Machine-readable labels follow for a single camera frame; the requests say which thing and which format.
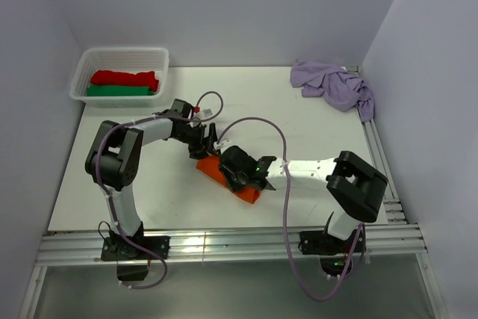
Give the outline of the orange t shirt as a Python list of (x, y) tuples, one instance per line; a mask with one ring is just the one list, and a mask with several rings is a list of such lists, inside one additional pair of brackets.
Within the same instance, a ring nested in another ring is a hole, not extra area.
[(232, 190), (227, 185), (226, 177), (220, 172), (219, 164), (220, 160), (217, 156), (209, 155), (208, 157), (200, 159), (196, 162), (196, 169), (206, 175), (209, 179), (224, 187), (229, 192), (233, 193), (236, 197), (253, 205), (260, 197), (261, 191), (251, 187), (245, 187), (240, 190)]

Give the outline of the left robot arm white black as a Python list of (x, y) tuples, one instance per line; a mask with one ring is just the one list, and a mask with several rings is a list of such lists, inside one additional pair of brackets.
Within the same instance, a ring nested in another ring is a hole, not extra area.
[(216, 125), (177, 115), (155, 114), (129, 123), (102, 122), (85, 161), (85, 170), (105, 195), (111, 216), (111, 243), (127, 258), (138, 258), (146, 249), (132, 183), (142, 148), (159, 140), (187, 145), (189, 156), (210, 155), (217, 140)]

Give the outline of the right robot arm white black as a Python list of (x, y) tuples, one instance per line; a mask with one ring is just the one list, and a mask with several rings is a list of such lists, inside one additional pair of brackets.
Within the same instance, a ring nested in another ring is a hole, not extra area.
[(218, 168), (226, 187), (235, 193), (246, 188), (328, 191), (341, 207), (330, 215), (323, 233), (325, 247), (333, 252), (348, 244), (359, 224), (376, 222), (388, 186), (384, 174), (351, 151), (324, 160), (286, 161), (275, 156), (255, 160), (232, 146), (221, 153)]

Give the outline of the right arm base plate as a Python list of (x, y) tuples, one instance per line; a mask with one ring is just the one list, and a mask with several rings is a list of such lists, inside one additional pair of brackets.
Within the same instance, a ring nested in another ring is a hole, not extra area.
[(303, 255), (338, 255), (347, 254), (352, 248), (357, 230), (353, 230), (346, 240), (333, 237), (324, 230), (301, 231), (298, 249)]

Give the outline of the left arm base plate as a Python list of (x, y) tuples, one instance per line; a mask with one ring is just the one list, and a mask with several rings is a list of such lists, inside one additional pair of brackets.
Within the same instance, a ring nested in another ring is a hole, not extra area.
[[(168, 236), (144, 237), (141, 239), (140, 246), (156, 253), (162, 259), (167, 259), (170, 238)], [(152, 255), (126, 243), (121, 237), (108, 237), (104, 240), (100, 259), (102, 261), (141, 261), (152, 259)]]

